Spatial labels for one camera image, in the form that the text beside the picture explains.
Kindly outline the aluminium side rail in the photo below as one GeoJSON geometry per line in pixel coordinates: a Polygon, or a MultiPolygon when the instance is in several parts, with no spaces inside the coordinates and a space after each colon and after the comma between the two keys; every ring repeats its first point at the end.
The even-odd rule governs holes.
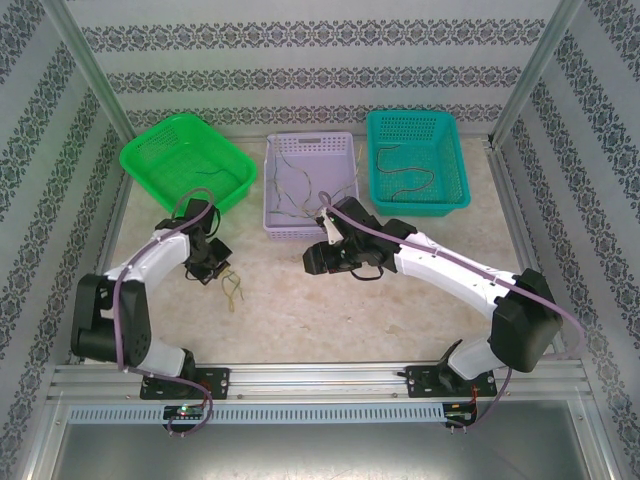
{"type": "Polygon", "coordinates": [[[482,145],[504,213],[511,241],[514,246],[518,264],[522,269],[531,268],[542,273],[543,269],[537,261],[526,219],[521,212],[518,195],[507,172],[503,156],[499,150],[492,147],[488,139],[483,139],[482,145]]]}
{"type": "Polygon", "coordinates": [[[123,170],[111,173],[99,197],[85,250],[70,295],[70,320],[74,321],[78,283],[86,274],[100,274],[107,268],[107,257],[115,235],[119,209],[126,190],[127,174],[123,170]]]}

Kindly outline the green plastic basket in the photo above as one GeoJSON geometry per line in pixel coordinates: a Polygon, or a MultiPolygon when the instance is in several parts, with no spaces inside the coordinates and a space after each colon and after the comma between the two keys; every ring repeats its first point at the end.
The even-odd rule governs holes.
{"type": "Polygon", "coordinates": [[[120,152],[124,170],[165,210],[196,188],[212,192],[224,214],[243,200],[257,178],[255,162],[194,114],[172,115],[120,152]]]}

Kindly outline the aluminium mounting rail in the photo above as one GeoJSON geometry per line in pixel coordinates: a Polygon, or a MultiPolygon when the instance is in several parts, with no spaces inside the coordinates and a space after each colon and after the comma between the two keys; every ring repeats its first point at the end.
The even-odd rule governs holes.
{"type": "MultiPolygon", "coordinates": [[[[231,364],[222,383],[229,403],[383,402],[408,397],[403,363],[231,364]]],[[[106,364],[60,366],[46,393],[49,402],[130,403],[139,400],[142,378],[106,364]]],[[[575,400],[593,390],[583,364],[542,361],[529,374],[515,372],[506,400],[575,400]]]]}

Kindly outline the aluminium frame post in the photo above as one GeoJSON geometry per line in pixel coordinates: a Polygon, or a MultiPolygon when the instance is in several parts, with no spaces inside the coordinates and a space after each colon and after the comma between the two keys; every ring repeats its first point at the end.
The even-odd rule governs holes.
{"type": "Polygon", "coordinates": [[[81,28],[71,14],[66,0],[39,1],[74,57],[120,139],[124,143],[133,140],[136,137],[135,130],[81,28]]]}
{"type": "Polygon", "coordinates": [[[493,131],[488,135],[488,145],[491,149],[504,142],[583,1],[559,0],[493,131]]]}

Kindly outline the teal plastic basket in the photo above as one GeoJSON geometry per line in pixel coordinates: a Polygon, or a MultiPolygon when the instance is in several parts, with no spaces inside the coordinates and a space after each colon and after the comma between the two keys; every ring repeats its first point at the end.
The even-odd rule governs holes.
{"type": "Polygon", "coordinates": [[[427,110],[367,115],[369,191],[384,216],[444,217],[466,208],[470,187],[455,118],[427,110]]]}

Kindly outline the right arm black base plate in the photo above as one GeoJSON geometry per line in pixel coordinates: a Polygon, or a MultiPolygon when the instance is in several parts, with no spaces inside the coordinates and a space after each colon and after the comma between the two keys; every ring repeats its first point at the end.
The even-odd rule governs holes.
{"type": "Polygon", "coordinates": [[[492,371],[466,380],[449,367],[410,365],[397,375],[405,378],[410,398],[493,398],[498,391],[492,371]]]}

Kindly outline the grey metal panel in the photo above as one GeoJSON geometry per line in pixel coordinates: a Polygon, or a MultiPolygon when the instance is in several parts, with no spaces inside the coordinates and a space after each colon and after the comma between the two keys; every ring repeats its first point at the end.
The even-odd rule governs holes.
{"type": "Polygon", "coordinates": [[[620,480],[584,402],[503,402],[479,426],[216,424],[184,439],[160,426],[80,420],[58,407],[26,480],[620,480]]]}

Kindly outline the purple plastic basket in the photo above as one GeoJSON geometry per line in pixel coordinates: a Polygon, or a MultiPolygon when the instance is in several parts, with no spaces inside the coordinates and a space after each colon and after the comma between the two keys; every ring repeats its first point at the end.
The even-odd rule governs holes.
{"type": "Polygon", "coordinates": [[[348,132],[275,133],[264,160],[263,227],[274,241],[322,241],[321,191],[333,203],[357,198],[358,162],[348,132]]]}

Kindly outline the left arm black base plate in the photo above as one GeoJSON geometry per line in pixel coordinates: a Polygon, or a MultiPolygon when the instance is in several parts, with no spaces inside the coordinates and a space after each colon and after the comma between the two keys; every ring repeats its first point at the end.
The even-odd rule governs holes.
{"type": "MultiPolygon", "coordinates": [[[[188,380],[206,388],[213,400],[225,400],[230,384],[228,368],[196,367],[188,380]]],[[[197,388],[175,380],[144,377],[139,392],[142,400],[200,400],[204,394],[197,388]]]]}

